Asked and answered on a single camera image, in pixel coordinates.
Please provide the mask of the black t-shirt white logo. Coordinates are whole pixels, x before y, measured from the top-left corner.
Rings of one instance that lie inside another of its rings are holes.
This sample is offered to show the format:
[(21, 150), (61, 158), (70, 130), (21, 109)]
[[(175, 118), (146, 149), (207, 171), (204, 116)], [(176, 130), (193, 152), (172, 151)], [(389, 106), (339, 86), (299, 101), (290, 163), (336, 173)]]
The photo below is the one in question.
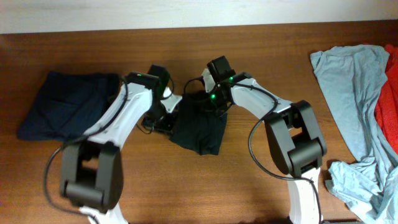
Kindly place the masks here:
[(170, 141), (201, 156), (218, 155), (228, 114), (211, 109), (206, 102), (198, 103), (204, 96), (204, 91), (183, 94)]

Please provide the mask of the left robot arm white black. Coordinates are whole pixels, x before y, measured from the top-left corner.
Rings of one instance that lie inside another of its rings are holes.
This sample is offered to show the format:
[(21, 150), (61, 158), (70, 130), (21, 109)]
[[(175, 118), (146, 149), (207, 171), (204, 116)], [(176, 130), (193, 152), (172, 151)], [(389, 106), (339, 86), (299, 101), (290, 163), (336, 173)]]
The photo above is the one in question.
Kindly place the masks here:
[(149, 129), (181, 100), (168, 88), (170, 73), (151, 65), (147, 73), (131, 72), (111, 106), (82, 136), (62, 150), (60, 195), (78, 207), (90, 223), (125, 223), (119, 199), (124, 177), (121, 150), (130, 132), (145, 117)]

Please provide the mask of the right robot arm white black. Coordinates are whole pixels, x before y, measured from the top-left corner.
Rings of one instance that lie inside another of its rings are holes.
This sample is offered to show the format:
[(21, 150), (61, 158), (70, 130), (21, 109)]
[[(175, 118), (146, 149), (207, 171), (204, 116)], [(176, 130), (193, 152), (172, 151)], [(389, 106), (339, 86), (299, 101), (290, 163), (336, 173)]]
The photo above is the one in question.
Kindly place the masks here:
[(266, 174), (287, 181), (289, 221), (322, 223), (318, 179), (327, 147), (312, 106), (305, 100), (284, 100), (250, 74), (237, 74), (224, 56), (208, 62), (202, 79), (208, 102), (240, 106), (258, 118), (253, 130), (265, 126), (271, 158), (280, 174), (253, 160)]

